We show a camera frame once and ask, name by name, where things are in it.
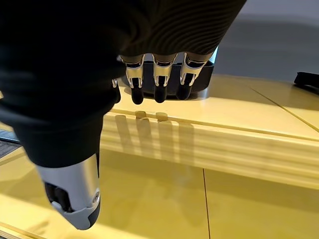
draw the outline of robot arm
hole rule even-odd
[[[103,115],[120,99],[114,79],[126,72],[141,104],[143,58],[153,53],[161,103],[176,53],[186,52],[176,95],[187,99],[244,2],[0,3],[0,120],[13,127],[52,206],[72,225],[88,229],[99,214]]]

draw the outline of yellow table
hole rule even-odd
[[[307,103],[318,96],[229,76],[201,100],[136,106],[121,93],[104,117],[98,223],[77,231],[53,211],[20,148],[0,159],[0,235],[318,238],[319,112]]]

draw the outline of silver metal part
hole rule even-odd
[[[153,56],[153,76],[154,76],[154,81],[155,81],[155,85],[156,86],[160,86],[159,85],[159,76],[164,76],[165,77],[165,81],[164,81],[164,87],[167,86],[168,84],[168,80],[169,80],[169,77],[170,77],[170,72],[171,72],[171,69],[172,69],[172,66],[173,66],[173,62],[175,60],[175,57],[174,59],[171,61],[171,62],[165,62],[165,63],[169,63],[169,65],[167,66],[160,66],[158,64],[158,61],[156,60],[155,56]]]
[[[128,81],[129,81],[131,88],[134,88],[133,78],[139,79],[139,88],[142,88],[144,56],[145,55],[143,55],[142,60],[140,62],[137,62],[137,64],[139,64],[137,67],[130,67],[131,64],[128,64],[125,61],[123,61],[126,65],[126,77],[128,78]]]
[[[189,66],[189,63],[193,61],[196,63],[202,63],[201,66],[199,67],[191,67]],[[184,53],[184,60],[180,69],[180,84],[184,85],[185,84],[185,79],[187,74],[192,74],[192,79],[189,83],[189,86],[192,86],[194,84],[194,81],[198,77],[201,69],[204,67],[207,61],[204,62],[197,62],[196,60],[190,59],[187,55],[187,53]]]
[[[118,80],[117,80],[117,79],[113,79],[113,80],[112,80],[112,86],[113,86],[113,88],[116,88],[117,85],[118,85]]]
[[[100,188],[96,155],[62,168],[36,166],[43,182],[54,185],[68,193],[73,212],[66,212],[54,201],[52,206],[77,229],[91,227],[89,216],[100,203]]]

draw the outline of metal joint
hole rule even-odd
[[[207,61],[204,62],[196,62],[193,61],[195,63],[202,63],[199,67],[191,67],[189,65],[190,62],[192,62],[192,60],[189,60],[189,62],[187,63],[186,60],[189,60],[187,53],[184,53],[184,60],[180,69],[180,84],[183,86],[185,84],[185,79],[186,79],[186,75],[187,74],[192,74],[192,79],[189,83],[189,86],[192,86],[196,80],[196,78],[198,77],[201,69],[204,67],[204,65],[206,64]]]
[[[118,80],[117,79],[113,79],[112,80],[112,86],[113,86],[113,88],[116,88],[118,86]]]
[[[131,88],[134,88],[133,79],[138,78],[139,80],[139,88],[142,88],[143,85],[143,62],[144,62],[144,55],[140,62],[138,62],[138,66],[131,67],[130,64],[123,61],[126,65],[126,77],[128,78],[129,84]]]
[[[152,56],[153,56],[153,63],[154,63],[153,77],[154,77],[155,85],[156,86],[160,86],[159,77],[163,76],[163,77],[165,77],[163,86],[166,87],[167,84],[168,84],[168,80],[169,80],[169,77],[170,77],[170,72],[171,72],[171,69],[172,69],[173,62],[174,62],[175,58],[171,62],[163,62],[163,63],[167,63],[168,65],[160,66],[158,64],[157,60],[155,59],[155,56],[154,55],[152,55]]]

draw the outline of yellow tabletop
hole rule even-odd
[[[200,98],[165,101],[162,104],[144,99],[141,105],[135,105],[129,94],[130,89],[124,86],[120,88],[122,99],[111,110],[115,113],[134,115],[136,111],[144,111],[148,117],[165,113],[169,119],[175,121],[319,140],[316,130],[239,81],[237,77],[213,75],[209,89]]]
[[[319,95],[285,82],[238,80],[319,132]]]
[[[200,168],[102,149],[100,216],[91,229],[78,231],[52,210],[22,148],[4,159],[0,166],[0,226],[4,228],[46,239],[208,238]]]
[[[8,239],[316,239],[319,191],[101,152],[98,222],[74,229],[52,210],[23,149],[0,166]]]

